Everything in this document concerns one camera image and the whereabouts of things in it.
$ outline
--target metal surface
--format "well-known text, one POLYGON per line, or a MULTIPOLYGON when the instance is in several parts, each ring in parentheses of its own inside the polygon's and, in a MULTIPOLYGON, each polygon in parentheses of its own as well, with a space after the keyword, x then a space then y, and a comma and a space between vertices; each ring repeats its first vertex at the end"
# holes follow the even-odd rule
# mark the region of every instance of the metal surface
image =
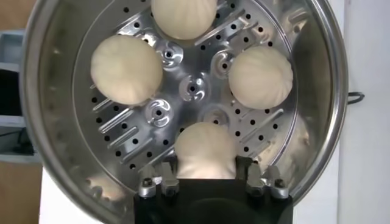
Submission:
POLYGON ((325 168, 347 103, 347 63, 327 1, 219 1, 210 30, 174 41, 154 24, 150 0, 38 1, 25 38, 21 90, 27 128, 52 177, 105 223, 133 220, 140 172, 167 156, 181 128, 229 128, 238 154, 275 164, 296 203, 325 168), (137 107, 105 99, 90 77, 96 46, 119 33, 161 55, 164 81, 137 107), (263 44, 293 65, 294 87, 277 108, 249 110, 231 95, 234 58, 263 44))

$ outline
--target bolt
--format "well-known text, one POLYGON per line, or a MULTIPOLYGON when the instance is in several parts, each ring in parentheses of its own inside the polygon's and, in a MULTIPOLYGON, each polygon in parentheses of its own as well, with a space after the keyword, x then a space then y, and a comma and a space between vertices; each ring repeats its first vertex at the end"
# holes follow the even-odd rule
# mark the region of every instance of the bolt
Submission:
POLYGON ((150 187, 152 184, 153 184, 153 180, 151 178, 149 178, 149 177, 145 178, 142 181, 142 186, 143 187, 150 187))
POLYGON ((275 180, 275 187, 285 188, 285 182, 282 179, 275 180))

